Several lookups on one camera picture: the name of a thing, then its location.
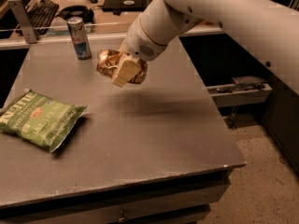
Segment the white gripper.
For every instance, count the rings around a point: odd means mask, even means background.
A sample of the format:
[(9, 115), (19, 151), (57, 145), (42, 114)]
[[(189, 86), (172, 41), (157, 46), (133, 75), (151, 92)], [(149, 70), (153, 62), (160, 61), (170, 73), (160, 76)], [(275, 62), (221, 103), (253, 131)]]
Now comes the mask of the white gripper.
[(139, 15), (131, 24), (119, 51), (123, 52), (118, 67), (112, 76), (112, 83), (124, 86), (141, 71), (141, 60), (153, 61), (163, 53), (173, 36), (164, 30), (150, 30), (145, 25), (147, 19)]

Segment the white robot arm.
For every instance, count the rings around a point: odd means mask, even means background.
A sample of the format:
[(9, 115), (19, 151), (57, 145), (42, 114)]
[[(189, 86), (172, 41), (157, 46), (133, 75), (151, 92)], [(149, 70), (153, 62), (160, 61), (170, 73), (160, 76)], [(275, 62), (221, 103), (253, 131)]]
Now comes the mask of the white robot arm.
[(299, 11), (270, 0), (152, 0), (130, 26), (112, 82), (123, 86), (176, 36), (201, 20), (218, 24), (299, 93)]

